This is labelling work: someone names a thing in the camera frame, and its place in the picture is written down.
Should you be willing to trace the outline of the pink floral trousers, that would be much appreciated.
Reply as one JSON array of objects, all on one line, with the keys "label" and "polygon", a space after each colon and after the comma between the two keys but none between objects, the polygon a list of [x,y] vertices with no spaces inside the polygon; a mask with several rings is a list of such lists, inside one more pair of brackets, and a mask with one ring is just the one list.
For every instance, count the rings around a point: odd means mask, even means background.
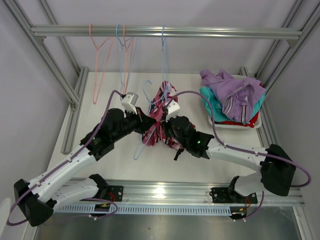
[{"label": "pink floral trousers", "polygon": [[155,146],[158,142],[163,142],[171,149],[176,150],[174,160],[177,161],[180,154],[184,151],[180,143],[173,137],[166,136],[165,129],[161,123],[164,116],[166,103],[176,94],[176,88],[169,82],[163,81],[159,87],[155,97],[149,101],[148,116],[155,119],[156,123],[142,135],[141,141],[148,147]]}]

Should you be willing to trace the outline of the light blue hanger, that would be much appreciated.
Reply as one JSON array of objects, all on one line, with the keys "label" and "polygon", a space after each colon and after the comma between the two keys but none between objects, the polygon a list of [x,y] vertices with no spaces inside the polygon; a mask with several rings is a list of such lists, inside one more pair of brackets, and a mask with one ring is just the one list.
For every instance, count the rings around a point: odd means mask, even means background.
[{"label": "light blue hanger", "polygon": [[[149,110],[149,106],[150,106],[150,101],[155,97],[151,98],[148,96],[147,94],[147,91],[146,91],[146,88],[147,88],[147,83],[149,84],[152,84],[152,82],[150,80],[147,80],[144,84],[143,84],[143,87],[142,87],[142,91],[143,91],[143,94],[144,96],[146,97],[147,101],[148,101],[148,110]],[[144,151],[145,147],[147,147],[146,145],[144,145],[142,143],[142,137],[140,139],[140,143],[137,145],[136,149],[135,149],[135,152],[134,152],[134,155],[133,155],[133,159],[134,160],[137,160],[140,155],[142,154],[142,152]]]},{"label": "light blue hanger", "polygon": [[[120,48],[121,48],[121,54],[120,54],[120,83],[121,83],[121,87],[120,87],[120,91],[123,94],[123,86],[124,86],[124,63],[125,63],[125,50],[124,50],[124,39],[123,39],[123,27],[124,25],[120,25],[118,24],[116,26],[116,38],[120,44]],[[135,53],[136,53],[136,46],[137,46],[137,42],[136,39],[134,38],[134,50],[133,50],[133,58],[132,58],[132,63],[131,63],[131,70],[132,70],[132,66],[133,66],[133,62],[135,59]]]}]

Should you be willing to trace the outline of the teal trousers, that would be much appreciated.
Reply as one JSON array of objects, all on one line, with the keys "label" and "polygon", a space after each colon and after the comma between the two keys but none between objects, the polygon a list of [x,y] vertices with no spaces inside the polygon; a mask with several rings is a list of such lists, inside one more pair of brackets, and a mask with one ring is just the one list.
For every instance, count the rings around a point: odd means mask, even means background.
[{"label": "teal trousers", "polygon": [[[213,94],[212,90],[210,87],[201,87],[199,89],[199,92],[207,98],[209,103],[212,106],[212,110],[214,113],[214,120],[218,123],[229,121],[229,122],[235,122],[234,119],[229,119],[225,114],[222,112],[222,105],[221,103],[217,100],[215,95]],[[255,117],[255,115],[259,112],[263,101],[265,99],[265,93],[260,97],[260,99],[256,102],[256,104],[253,107],[252,110],[252,115],[251,119]]]}]

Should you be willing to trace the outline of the pink wire hanger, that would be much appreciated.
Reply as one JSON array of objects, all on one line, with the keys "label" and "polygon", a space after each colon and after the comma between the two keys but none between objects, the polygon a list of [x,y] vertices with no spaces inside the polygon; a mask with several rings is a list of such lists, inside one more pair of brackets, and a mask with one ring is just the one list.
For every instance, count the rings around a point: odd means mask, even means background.
[{"label": "pink wire hanger", "polygon": [[94,69],[94,87],[92,94],[92,103],[97,104],[104,76],[107,70],[108,62],[113,48],[114,39],[106,37],[101,43],[97,43],[93,36],[93,25],[89,25],[89,36],[95,48],[95,69]]}]

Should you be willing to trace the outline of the purple trousers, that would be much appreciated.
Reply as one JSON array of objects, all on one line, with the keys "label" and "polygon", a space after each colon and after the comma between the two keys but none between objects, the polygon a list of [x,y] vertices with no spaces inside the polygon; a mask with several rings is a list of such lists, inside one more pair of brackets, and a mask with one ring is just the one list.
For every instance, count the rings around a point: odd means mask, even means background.
[{"label": "purple trousers", "polygon": [[238,123],[251,120],[253,108],[260,97],[266,93],[257,79],[246,77],[236,79],[223,69],[218,74],[204,69],[200,71],[201,84],[211,88],[222,106],[222,113]]}]

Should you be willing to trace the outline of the red trousers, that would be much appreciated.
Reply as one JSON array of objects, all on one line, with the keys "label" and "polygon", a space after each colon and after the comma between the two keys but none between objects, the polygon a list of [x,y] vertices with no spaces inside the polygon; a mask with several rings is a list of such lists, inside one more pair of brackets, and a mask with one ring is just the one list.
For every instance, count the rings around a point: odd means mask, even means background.
[{"label": "red trousers", "polygon": [[235,122],[235,121],[222,121],[214,122],[214,125],[218,128],[226,129],[258,129],[262,125],[261,114],[258,111],[254,117],[248,123]]}]

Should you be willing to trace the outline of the pink hanger with teal trousers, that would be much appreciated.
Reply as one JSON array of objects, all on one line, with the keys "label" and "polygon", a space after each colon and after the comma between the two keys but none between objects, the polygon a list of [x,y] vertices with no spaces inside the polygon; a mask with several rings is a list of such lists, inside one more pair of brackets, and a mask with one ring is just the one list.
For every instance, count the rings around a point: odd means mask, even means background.
[{"label": "pink hanger with teal trousers", "polygon": [[134,55],[135,39],[126,37],[126,25],[123,26],[123,45],[124,45],[124,68],[123,68],[123,90],[126,94],[129,84],[129,73],[131,72],[132,60]]}]

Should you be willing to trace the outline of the blue hanger with purple trousers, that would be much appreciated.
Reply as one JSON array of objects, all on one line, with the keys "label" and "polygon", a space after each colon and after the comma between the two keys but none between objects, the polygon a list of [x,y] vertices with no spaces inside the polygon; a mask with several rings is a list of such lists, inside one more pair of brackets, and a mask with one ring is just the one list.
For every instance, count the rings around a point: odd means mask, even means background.
[{"label": "blue hanger with purple trousers", "polygon": [[168,64],[167,64],[167,39],[165,37],[165,25],[162,26],[161,30],[161,73],[162,80],[168,81]]}]

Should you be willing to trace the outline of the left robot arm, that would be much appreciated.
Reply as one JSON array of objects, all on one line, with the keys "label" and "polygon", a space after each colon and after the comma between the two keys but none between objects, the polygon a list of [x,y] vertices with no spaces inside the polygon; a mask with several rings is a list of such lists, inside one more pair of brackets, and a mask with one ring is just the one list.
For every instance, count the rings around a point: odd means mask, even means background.
[{"label": "left robot arm", "polygon": [[20,179],[14,184],[16,205],[25,221],[37,227],[69,204],[91,198],[110,200],[109,185],[97,173],[76,185],[64,185],[79,171],[111,152],[117,141],[132,132],[143,134],[155,123],[156,120],[140,108],[136,113],[119,108],[107,110],[93,131],[60,163],[32,180]]}]

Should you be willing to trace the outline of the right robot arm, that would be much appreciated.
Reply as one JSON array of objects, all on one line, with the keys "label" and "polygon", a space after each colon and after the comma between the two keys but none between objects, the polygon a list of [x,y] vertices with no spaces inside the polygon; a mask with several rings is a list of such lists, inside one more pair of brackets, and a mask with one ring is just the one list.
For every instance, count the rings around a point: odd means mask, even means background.
[{"label": "right robot arm", "polygon": [[231,201],[240,202],[253,193],[263,191],[288,196],[296,167],[280,146],[272,144],[265,149],[219,142],[212,134],[197,131],[185,116],[164,121],[162,127],[167,137],[176,140],[196,158],[226,161],[254,171],[231,180],[227,189]]}]

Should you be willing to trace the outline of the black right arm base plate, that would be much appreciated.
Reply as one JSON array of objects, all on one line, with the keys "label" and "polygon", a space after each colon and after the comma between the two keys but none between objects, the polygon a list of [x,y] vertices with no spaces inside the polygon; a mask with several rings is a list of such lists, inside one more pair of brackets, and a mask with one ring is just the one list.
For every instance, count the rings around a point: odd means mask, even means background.
[{"label": "black right arm base plate", "polygon": [[257,204],[258,198],[256,193],[248,196],[242,196],[235,191],[228,191],[227,187],[212,187],[209,195],[215,204]]}]

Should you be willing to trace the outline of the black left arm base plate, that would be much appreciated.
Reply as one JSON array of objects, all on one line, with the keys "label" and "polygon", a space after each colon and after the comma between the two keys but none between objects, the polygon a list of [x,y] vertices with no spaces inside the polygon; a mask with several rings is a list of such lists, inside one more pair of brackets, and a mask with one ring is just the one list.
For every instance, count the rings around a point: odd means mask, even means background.
[{"label": "black left arm base plate", "polygon": [[123,196],[124,187],[122,185],[109,185],[104,198],[112,202],[122,202]]}]

